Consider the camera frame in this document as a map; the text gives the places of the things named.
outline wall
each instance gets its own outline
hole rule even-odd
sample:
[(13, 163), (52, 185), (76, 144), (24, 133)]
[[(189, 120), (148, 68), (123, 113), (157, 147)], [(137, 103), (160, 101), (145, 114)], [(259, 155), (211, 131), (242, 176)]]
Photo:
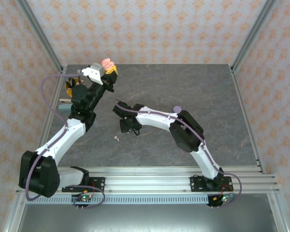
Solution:
[(232, 64), (266, 0), (29, 0), (62, 65)]
[[(18, 185), (20, 159), (35, 150), (46, 106), (43, 78), (55, 68), (15, 0), (0, 0), (0, 232)], [(45, 85), (50, 99), (54, 81)]]
[(290, 216), (290, 0), (278, 0), (236, 75), (268, 173), (276, 173)]

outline small pink object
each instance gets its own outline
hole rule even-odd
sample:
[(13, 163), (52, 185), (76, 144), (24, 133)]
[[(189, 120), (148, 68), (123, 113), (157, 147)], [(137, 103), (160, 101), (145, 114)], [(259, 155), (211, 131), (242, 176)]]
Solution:
[(173, 113), (179, 114), (182, 111), (182, 108), (180, 106), (174, 106), (173, 107)]

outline purple wire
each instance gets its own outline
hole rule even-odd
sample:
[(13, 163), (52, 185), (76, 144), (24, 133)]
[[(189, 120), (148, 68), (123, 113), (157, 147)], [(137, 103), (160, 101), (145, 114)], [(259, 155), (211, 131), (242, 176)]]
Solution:
[[(94, 205), (91, 205), (91, 206), (87, 206), (87, 207), (82, 207), (82, 209), (91, 209), (91, 208), (94, 208), (94, 207), (97, 207), (97, 206), (99, 206), (99, 205), (101, 205), (104, 201), (105, 201), (105, 193), (101, 190), (101, 189), (99, 189), (99, 188), (96, 188), (96, 187), (93, 187), (93, 186), (84, 186), (84, 185), (70, 185), (70, 186), (68, 186), (68, 188), (86, 188), (86, 189), (93, 189), (93, 190), (96, 190), (96, 191), (99, 191), (100, 193), (102, 193), (102, 195), (103, 195), (103, 199), (102, 199), (102, 201), (100, 201), (98, 204), (94, 204)], [(79, 200), (79, 199), (81, 199), (82, 198), (82, 196), (80, 196), (80, 197), (77, 197), (77, 198), (75, 198), (74, 199), (74, 201), (73, 201), (73, 206), (77, 209), (78, 207), (77, 207), (77, 205), (75, 204), (75, 202), (77, 201), (77, 200)]]
[[(155, 112), (155, 111), (137, 111), (137, 110), (129, 110), (129, 109), (126, 109), (118, 104), (116, 104), (116, 106), (121, 109), (121, 110), (124, 110), (124, 111), (127, 111), (127, 112), (131, 112), (131, 113), (137, 113), (137, 114), (154, 114), (154, 115), (160, 115), (160, 116), (164, 116), (164, 117), (169, 117), (171, 119), (174, 119), (178, 122), (180, 122), (181, 124), (183, 124), (184, 126), (186, 126), (195, 136), (197, 136), (197, 138), (202, 142), (202, 145), (201, 147), (204, 149), (204, 146), (205, 146), (205, 140), (201, 138), (201, 136), (191, 127), (189, 126), (186, 122), (184, 122), (183, 120), (177, 118), (177, 117), (174, 117), (174, 116), (171, 116), (171, 115), (166, 115), (166, 114), (163, 114), (163, 113), (160, 113), (160, 112)], [(238, 178), (238, 176), (236, 176), (235, 174), (232, 174), (232, 173), (224, 173), (222, 172), (221, 170), (219, 170), (215, 165), (214, 165), (214, 162), (211, 158), (211, 156), (208, 154), (208, 152), (206, 150), (204, 150), (206, 156), (208, 157), (209, 161), (211, 162), (211, 165), (215, 168), (215, 170), (217, 172), (219, 172), (220, 174), (222, 175), (231, 175), (231, 176), (234, 176), (237, 180), (238, 180), (238, 183), (240, 185), (240, 189), (239, 189), (239, 192), (238, 192), (238, 195), (237, 197), (230, 203), (226, 204), (226, 205), (222, 205), (220, 206), (220, 208), (223, 208), (225, 206), (228, 206), (230, 205), (231, 203), (234, 203), (237, 198), (241, 195), (242, 193), (242, 182), (240, 180), (240, 178)]]
[(43, 86), (44, 86), (44, 83), (46, 82), (46, 80), (48, 80), (48, 79), (50, 79), (50, 78), (52, 78), (52, 77), (59, 77), (59, 76), (69, 76), (69, 77), (74, 77), (74, 76), (79, 76), (79, 75), (82, 75), (83, 73), (78, 73), (78, 74), (54, 74), (54, 75), (50, 75), (50, 76), (48, 76), (48, 77), (46, 77), (44, 80), (43, 80), (43, 82), (42, 82), (42, 84), (41, 84), (41, 93), (42, 93), (42, 96), (43, 96), (43, 99), (44, 99), (44, 101), (45, 101), (45, 103), (46, 103), (46, 105), (48, 106), (48, 108), (57, 116), (57, 117), (59, 117), (63, 122), (64, 122), (64, 125), (65, 125), (65, 129), (64, 129), (64, 131), (62, 132), (62, 134), (57, 138), (57, 139), (55, 139), (49, 146), (47, 146), (47, 148), (46, 149), (44, 149), (39, 155), (38, 155), (38, 157), (35, 159), (35, 161), (33, 162), (33, 164), (32, 164), (32, 166), (31, 166), (31, 168), (30, 168), (30, 170), (29, 170), (29, 173), (28, 173), (28, 176), (27, 176), (27, 180), (26, 180), (26, 187), (25, 187), (25, 195), (26, 195), (26, 199), (28, 200), (28, 201), (34, 201), (35, 199), (37, 199), (37, 198), (39, 198), (41, 195), (37, 195), (37, 196), (35, 196), (35, 197), (33, 197), (33, 198), (30, 198), (30, 196), (29, 196), (29, 183), (30, 183), (30, 180), (31, 180), (31, 176), (32, 176), (32, 173), (33, 173), (33, 170), (34, 170), (34, 168), (37, 166), (37, 163), (39, 162), (39, 160), (40, 160), (40, 158), (45, 154), (45, 152), (46, 151), (48, 151), (48, 149), (50, 149), (54, 144), (56, 144), (64, 135), (65, 135), (65, 133), (67, 132), (67, 130), (68, 130), (68, 123), (67, 123), (67, 121), (65, 121), (64, 120), (64, 118), (60, 115), (60, 114), (58, 114), (58, 113), (56, 113), (56, 111), (55, 110), (53, 110), (52, 109), (52, 107), (49, 105), (49, 103), (47, 102), (47, 100), (46, 100), (46, 98), (45, 98), (45, 95), (44, 95), (44, 93), (43, 93)]

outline purple cable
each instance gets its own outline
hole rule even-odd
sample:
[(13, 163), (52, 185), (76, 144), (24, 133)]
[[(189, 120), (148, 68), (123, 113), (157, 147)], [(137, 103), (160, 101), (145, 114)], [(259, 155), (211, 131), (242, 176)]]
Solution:
[(30, 170), (29, 170), (29, 173), (28, 173), (28, 176), (27, 176), (27, 180), (26, 180), (26, 187), (25, 187), (25, 194), (26, 194), (26, 199), (27, 201), (34, 201), (35, 199), (37, 199), (38, 197), (40, 197), (40, 195), (37, 195), (33, 198), (30, 198), (29, 196), (29, 183), (30, 183), (30, 180), (31, 180), (31, 176), (32, 176), (32, 173), (33, 173), (33, 170), (34, 168), (37, 166), (37, 163), (39, 162), (40, 158), (45, 154), (46, 151), (48, 151), (48, 149), (50, 149), (55, 143), (57, 143), (64, 135), (65, 133), (67, 132), (67, 129), (68, 129), (68, 123), (67, 121), (64, 120), (64, 118), (55, 112), (55, 110), (52, 109), (52, 107), (49, 105), (49, 103), (47, 102), (45, 96), (44, 96), (44, 93), (43, 93), (43, 86), (44, 86), (44, 83), (46, 80), (52, 78), (52, 77), (58, 77), (58, 76), (69, 76), (69, 77), (74, 77), (74, 76), (79, 76), (79, 75), (82, 75), (83, 73), (78, 73), (78, 74), (54, 74), (54, 75), (50, 75), (48, 77), (46, 77), (42, 84), (41, 84), (41, 93), (42, 93), (42, 96), (43, 96), (43, 99), (46, 103), (46, 105), (48, 106), (48, 108), (57, 116), (59, 117), (63, 122), (64, 122), (64, 125), (66, 126), (66, 128), (64, 129), (64, 131), (62, 132), (62, 134), (57, 138), (55, 139), (49, 146), (47, 146), (46, 149), (44, 149), (39, 155), (38, 157), (35, 159), (35, 161), (33, 162)]
[[(96, 191), (99, 191), (100, 193), (102, 193), (102, 195), (103, 195), (102, 201), (100, 201), (98, 204), (94, 204), (94, 205), (91, 205), (91, 206), (87, 206), (85, 208), (82, 207), (82, 209), (91, 209), (91, 208), (97, 207), (97, 206), (101, 205), (105, 201), (105, 193), (101, 189), (99, 189), (99, 188), (96, 188), (96, 187), (93, 187), (93, 186), (84, 186), (84, 185), (70, 185), (70, 186), (68, 186), (68, 188), (87, 188), (87, 189), (89, 188), (89, 189), (93, 189), (93, 190), (96, 190)], [(75, 204), (75, 202), (77, 200), (81, 199), (82, 197), (83, 196), (80, 196), (80, 197), (77, 197), (77, 198), (74, 199), (73, 206), (76, 209), (78, 208), (78, 206)]]
[[(174, 119), (178, 122), (180, 122), (181, 124), (183, 124), (184, 126), (186, 126), (195, 136), (197, 136), (197, 138), (202, 142), (202, 145), (201, 147), (204, 149), (204, 146), (205, 146), (205, 140), (201, 138), (201, 136), (191, 127), (189, 126), (186, 122), (184, 122), (183, 120), (177, 118), (177, 117), (174, 117), (174, 116), (170, 116), (170, 115), (166, 115), (166, 114), (163, 114), (163, 113), (160, 113), (160, 112), (155, 112), (155, 111), (137, 111), (137, 110), (129, 110), (129, 109), (126, 109), (118, 104), (116, 104), (116, 106), (121, 109), (121, 110), (124, 110), (124, 111), (127, 111), (127, 112), (131, 112), (131, 113), (137, 113), (137, 114), (154, 114), (154, 115), (160, 115), (160, 116), (164, 116), (164, 117), (169, 117), (171, 119)], [(215, 170), (217, 172), (219, 172), (220, 174), (222, 175), (231, 175), (231, 176), (234, 176), (237, 180), (238, 180), (238, 183), (240, 185), (240, 189), (238, 191), (238, 195), (237, 197), (230, 203), (226, 204), (226, 205), (222, 205), (220, 206), (220, 208), (223, 208), (225, 206), (228, 206), (230, 205), (231, 203), (234, 203), (236, 201), (236, 199), (241, 195), (242, 193), (242, 182), (240, 180), (240, 178), (238, 178), (238, 176), (236, 176), (235, 174), (232, 174), (232, 173), (224, 173), (222, 172), (221, 170), (219, 170), (215, 165), (214, 165), (214, 162), (213, 160), (211, 159), (210, 155), (208, 154), (208, 152), (206, 150), (204, 150), (206, 156), (208, 157), (209, 161), (211, 162), (211, 165), (215, 168)]]

